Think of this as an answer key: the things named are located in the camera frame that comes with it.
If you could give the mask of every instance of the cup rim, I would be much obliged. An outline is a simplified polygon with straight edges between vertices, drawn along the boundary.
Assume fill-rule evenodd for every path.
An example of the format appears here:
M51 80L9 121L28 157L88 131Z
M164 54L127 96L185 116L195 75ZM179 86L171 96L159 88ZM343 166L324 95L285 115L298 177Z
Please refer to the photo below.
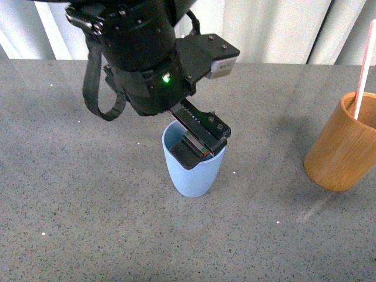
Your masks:
M162 145L163 145L163 148L164 148L165 152L167 152L167 154L169 154L169 156L171 156L171 157L173 157L173 158L174 158L174 156L171 154L170 150L166 147L166 144L165 144L164 140L165 140L165 135L166 135L167 130L169 130L169 128L170 128L171 126L173 126L175 123L179 123L179 122L178 122L177 120L174 120L173 122L171 122L171 123L170 123L170 124L164 129L163 134L162 134ZM227 147L227 145L225 145L225 147L222 148L222 150L217 154L217 156L214 156L214 157L212 157L212 158L209 159L209 160L203 160L202 162L200 162L200 163L198 164L198 166L201 165L201 164L204 164L204 165L205 165L206 163L213 162L217 157L219 157L220 155L223 154L223 152L224 152L224 150L226 149L226 147Z
M345 100L348 99L348 98L354 98L356 96L357 92L356 91L352 91L352 92L348 92L347 94L345 94L342 98L341 98L341 108L342 110L345 112L345 114L353 121L355 122L356 124L360 125L360 126L363 126L363 127L366 127L367 129L369 130L372 130L372 131L376 131L376 128L372 127L372 126L368 126L368 125L365 125L364 123L360 122L359 120L357 119L354 119L354 117L352 116L351 113L349 113L345 107ZM368 97L373 97L376 99L376 94L375 93L370 93L370 92L364 92L364 96L368 96Z

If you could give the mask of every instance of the black strap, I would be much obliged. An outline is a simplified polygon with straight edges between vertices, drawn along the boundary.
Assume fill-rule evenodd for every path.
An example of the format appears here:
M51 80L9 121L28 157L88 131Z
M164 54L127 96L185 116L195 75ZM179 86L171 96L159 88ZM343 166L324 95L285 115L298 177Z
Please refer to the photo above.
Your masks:
M85 105L94 115L110 122L116 119L124 110L126 98L117 93L114 107L107 113L102 113L98 106L98 92L100 82L100 72L102 70L102 46L97 36L85 33L86 44L89 49L88 65L86 67L85 78L83 80L82 94Z

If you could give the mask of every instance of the light blue cup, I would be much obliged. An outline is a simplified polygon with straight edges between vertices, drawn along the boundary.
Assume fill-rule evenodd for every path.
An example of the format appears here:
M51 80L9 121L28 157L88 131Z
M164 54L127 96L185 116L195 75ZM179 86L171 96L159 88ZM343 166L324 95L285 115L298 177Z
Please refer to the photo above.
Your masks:
M175 188L183 196L195 198L204 195L212 186L218 174L226 146L217 156L209 155L193 169L185 169L169 151L182 138L185 131L185 128L175 120L164 130L162 144L167 168Z

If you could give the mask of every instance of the screw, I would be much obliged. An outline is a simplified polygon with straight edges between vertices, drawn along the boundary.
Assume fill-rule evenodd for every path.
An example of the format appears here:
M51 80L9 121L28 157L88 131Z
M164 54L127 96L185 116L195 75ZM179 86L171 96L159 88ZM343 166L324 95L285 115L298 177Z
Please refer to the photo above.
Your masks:
M94 26L94 28L95 28L97 31L101 31L101 30L102 30L102 26L103 26L103 22L97 22L97 23L94 23L93 26Z
M120 10L119 10L119 14L120 14L120 16L126 16L126 15L127 15L127 10L125 10L125 9L120 9Z

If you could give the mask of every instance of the plastic cup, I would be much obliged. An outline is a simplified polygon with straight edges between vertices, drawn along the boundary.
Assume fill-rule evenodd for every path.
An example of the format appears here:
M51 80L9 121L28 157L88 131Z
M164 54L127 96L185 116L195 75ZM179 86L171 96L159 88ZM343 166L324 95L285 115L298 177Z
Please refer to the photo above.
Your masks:
M364 93L358 120L355 92L344 95L304 161L321 187L346 191L376 164L376 95Z
M191 198L200 197L209 190L216 179L226 146L215 157L209 155L193 169L185 169L169 151L182 138L185 131L186 129L176 120L164 130L164 156L172 182L180 194Z

